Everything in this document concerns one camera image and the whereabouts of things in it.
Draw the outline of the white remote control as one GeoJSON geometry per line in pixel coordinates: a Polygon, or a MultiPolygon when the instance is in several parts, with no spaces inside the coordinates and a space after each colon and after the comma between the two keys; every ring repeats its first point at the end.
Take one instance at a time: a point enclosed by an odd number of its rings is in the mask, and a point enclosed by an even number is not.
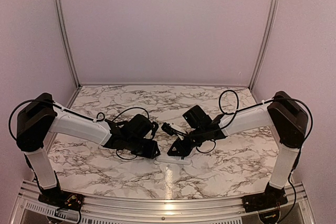
{"type": "Polygon", "coordinates": [[[178,157],[178,156],[166,156],[161,155],[155,158],[156,162],[169,163],[169,164],[179,164],[179,165],[190,165],[191,159],[188,157],[178,157]]]}

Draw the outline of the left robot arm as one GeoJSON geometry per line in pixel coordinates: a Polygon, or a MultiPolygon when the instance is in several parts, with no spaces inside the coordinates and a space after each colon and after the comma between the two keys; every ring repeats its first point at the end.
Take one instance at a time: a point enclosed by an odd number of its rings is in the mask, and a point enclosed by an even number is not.
{"type": "Polygon", "coordinates": [[[117,122],[92,118],[56,103],[50,93],[26,100],[14,110],[16,134],[12,137],[26,156],[45,196],[54,205],[66,202],[66,193],[58,188],[58,179],[44,149],[50,133],[68,135],[115,151],[127,150],[136,157],[154,159],[160,155],[154,140],[158,124],[148,116],[136,114],[129,121],[117,122]]]}

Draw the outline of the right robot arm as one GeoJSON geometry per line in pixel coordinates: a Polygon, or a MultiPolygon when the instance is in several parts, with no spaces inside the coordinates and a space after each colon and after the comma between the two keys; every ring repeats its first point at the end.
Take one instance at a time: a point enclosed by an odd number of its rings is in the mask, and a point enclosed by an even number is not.
{"type": "Polygon", "coordinates": [[[221,111],[214,119],[196,105],[185,112],[183,118],[192,129],[190,132],[183,132],[169,123],[161,127],[168,135],[177,137],[167,152],[168,156],[187,157],[205,142],[257,130],[267,130],[278,137],[278,156],[268,182],[270,188],[260,195],[260,203],[265,207],[273,206],[280,199],[279,190],[285,187],[296,169],[303,145],[313,128],[309,107],[284,91],[233,112],[221,111]]]}

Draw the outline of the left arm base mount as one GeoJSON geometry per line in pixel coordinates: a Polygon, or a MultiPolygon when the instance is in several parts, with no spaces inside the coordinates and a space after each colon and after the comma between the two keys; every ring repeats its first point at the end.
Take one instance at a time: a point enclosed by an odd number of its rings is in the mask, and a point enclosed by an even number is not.
{"type": "Polygon", "coordinates": [[[43,189],[39,183],[37,186],[40,190],[38,201],[55,206],[59,209],[70,209],[80,211],[83,203],[83,195],[62,190],[59,182],[56,187],[43,189]]]}

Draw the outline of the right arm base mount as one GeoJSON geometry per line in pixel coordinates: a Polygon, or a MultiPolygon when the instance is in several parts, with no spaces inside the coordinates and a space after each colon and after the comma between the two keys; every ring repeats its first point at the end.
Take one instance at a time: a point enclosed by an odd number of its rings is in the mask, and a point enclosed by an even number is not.
{"type": "Polygon", "coordinates": [[[288,203],[285,189],[272,187],[270,182],[262,193],[243,196],[242,201],[246,212],[277,208],[288,203]]]}

